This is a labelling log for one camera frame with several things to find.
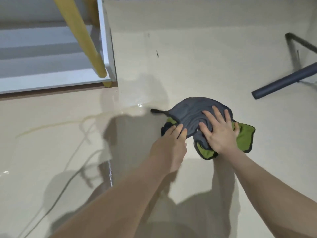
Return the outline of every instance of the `green cloth underside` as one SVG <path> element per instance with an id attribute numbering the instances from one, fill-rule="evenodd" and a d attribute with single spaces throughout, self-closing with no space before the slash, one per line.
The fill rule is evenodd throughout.
<path id="1" fill-rule="evenodd" d="M 173 120 L 171 117 L 168 117 L 167 122 L 171 122 L 172 124 L 176 124 L 177 122 Z M 253 139 L 253 133 L 255 131 L 255 128 L 243 124 L 243 123 L 238 123 L 240 127 L 240 133 L 237 137 L 237 144 L 238 148 L 244 152 L 247 152 L 250 150 L 251 145 L 252 145 L 252 139 Z M 232 128 L 233 130 L 235 129 L 235 123 L 232 122 Z M 200 146 L 200 144 L 197 143 L 197 148 L 202 156 L 204 156 L 205 159 L 209 160 L 212 157 L 216 155 L 216 152 L 213 150 L 206 150 L 203 147 Z"/>

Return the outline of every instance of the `beige floor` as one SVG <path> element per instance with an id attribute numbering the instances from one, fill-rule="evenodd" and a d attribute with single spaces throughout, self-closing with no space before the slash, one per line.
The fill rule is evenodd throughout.
<path id="1" fill-rule="evenodd" d="M 26 235 L 86 163 L 29 237 L 50 234 L 102 180 L 110 186 L 99 164 L 107 171 L 111 160 L 115 183 L 144 159 L 165 121 L 149 108 L 191 96 L 218 100 L 255 126 L 250 157 L 317 201 L 317 90 L 294 84 L 251 96 L 291 72 L 285 33 L 317 44 L 316 0 L 109 0 L 105 7 L 119 88 L 0 101 L 1 238 Z M 310 62 L 303 48 L 299 54 Z M 202 160 L 192 138 L 187 143 L 137 237 L 273 237 L 232 170 Z"/>

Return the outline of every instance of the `cleaning cloth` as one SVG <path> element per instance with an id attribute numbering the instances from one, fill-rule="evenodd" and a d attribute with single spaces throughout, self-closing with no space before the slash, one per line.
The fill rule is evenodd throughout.
<path id="1" fill-rule="evenodd" d="M 210 98 L 186 98 L 168 111 L 151 109 L 151 112 L 162 113 L 168 117 L 166 124 L 161 129 L 162 136 L 172 125 L 183 124 L 183 128 L 187 129 L 186 138 L 193 136 L 194 147 L 198 154 L 203 159 L 210 160 L 216 157 L 218 154 L 212 150 L 204 134 L 199 129 L 199 122 L 203 122 L 204 124 L 206 124 L 208 129 L 212 132 L 212 124 L 210 123 L 208 118 L 202 113 L 202 111 L 206 110 L 209 111 L 212 115 L 215 115 L 212 106 L 216 106 L 223 117 L 224 111 L 225 109 L 227 109 L 232 120 L 232 127 L 234 128 L 235 120 L 233 119 L 231 109 L 223 105 L 222 103 Z M 247 124 L 238 124 L 240 127 L 240 133 L 237 137 L 238 147 L 243 152 L 248 153 L 252 149 L 253 134 L 255 132 L 255 128 Z"/>

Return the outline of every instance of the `floor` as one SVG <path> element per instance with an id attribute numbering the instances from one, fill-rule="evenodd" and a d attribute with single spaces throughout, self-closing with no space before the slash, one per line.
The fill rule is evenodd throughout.
<path id="1" fill-rule="evenodd" d="M 28 237 L 49 236 L 145 158 L 166 119 L 150 108 L 192 96 L 218 100 L 256 127 L 249 156 L 317 201 L 316 88 L 251 95 L 292 71 L 285 33 L 317 44 L 316 1 L 105 1 L 118 88 L 0 101 L 0 237 L 35 226 Z M 299 55 L 305 65 L 313 59 L 303 48 Z M 179 172 L 136 237 L 273 237 L 231 168 L 186 142 Z"/>

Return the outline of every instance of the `finger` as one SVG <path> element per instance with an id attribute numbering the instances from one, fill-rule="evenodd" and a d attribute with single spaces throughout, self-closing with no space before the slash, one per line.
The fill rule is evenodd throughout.
<path id="1" fill-rule="evenodd" d="M 181 142 L 185 142 L 186 140 L 186 137 L 187 137 L 187 129 L 183 129 L 183 131 L 180 133 L 180 136 L 178 137 L 178 139 L 181 141 Z"/>
<path id="2" fill-rule="evenodd" d="M 235 134 L 236 134 L 237 137 L 238 137 L 239 133 L 240 133 L 239 124 L 238 124 L 238 122 L 235 122 Z"/>
<path id="3" fill-rule="evenodd" d="M 183 125 L 182 124 L 179 124 L 176 129 L 174 129 L 174 131 L 172 132 L 172 135 L 176 138 L 178 138 L 180 132 L 182 131 L 183 129 Z"/>
<path id="4" fill-rule="evenodd" d="M 170 127 L 168 130 L 166 130 L 164 136 L 168 136 L 168 135 L 171 135 L 172 132 L 174 131 L 174 129 L 176 129 L 176 126 L 173 125 L 172 127 Z"/>
<path id="5" fill-rule="evenodd" d="M 208 140 L 212 136 L 212 132 L 209 131 L 209 129 L 207 128 L 207 126 L 203 122 L 199 123 L 199 127 L 200 127 L 201 132 L 203 132 L 204 136 Z"/>
<path id="6" fill-rule="evenodd" d="M 229 111 L 227 109 L 224 111 L 224 117 L 226 118 L 226 123 L 229 124 L 230 126 L 232 126 L 231 117 L 230 117 Z"/>
<path id="7" fill-rule="evenodd" d="M 221 115 L 219 109 L 218 109 L 216 106 L 212 106 L 212 109 L 213 109 L 214 112 L 215 112 L 215 116 L 216 116 L 218 122 L 219 122 L 219 123 L 225 123 L 224 117 Z"/>
<path id="8" fill-rule="evenodd" d="M 206 117 L 209 119 L 209 121 L 212 124 L 212 126 L 219 124 L 219 122 L 216 120 L 215 116 L 212 115 L 210 112 L 203 111 L 203 114 L 206 115 Z"/>

